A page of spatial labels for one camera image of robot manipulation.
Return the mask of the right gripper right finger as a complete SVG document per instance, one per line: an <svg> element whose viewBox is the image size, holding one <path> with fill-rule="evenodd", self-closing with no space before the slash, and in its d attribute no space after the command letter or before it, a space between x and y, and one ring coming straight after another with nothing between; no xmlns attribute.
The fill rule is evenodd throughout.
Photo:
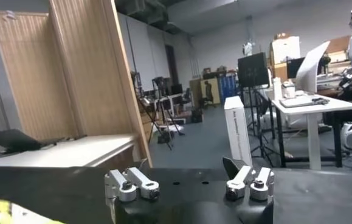
<svg viewBox="0 0 352 224"><path fill-rule="evenodd" d="M243 198L246 189L249 198L255 201L267 201L274 194L275 174L271 168L254 169L242 160L223 158L223 166L229 177L226 182L226 199L236 201Z"/></svg>

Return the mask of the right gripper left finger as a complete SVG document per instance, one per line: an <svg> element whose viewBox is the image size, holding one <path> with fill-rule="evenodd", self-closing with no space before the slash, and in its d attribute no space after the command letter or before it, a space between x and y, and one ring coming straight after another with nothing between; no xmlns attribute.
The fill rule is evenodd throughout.
<svg viewBox="0 0 352 224"><path fill-rule="evenodd" d="M131 202L137 198L137 192L147 200L156 200L160 195L160 185L150 180L138 168L127 168L123 173L110 170L104 176L105 197L118 198L122 202Z"/></svg>

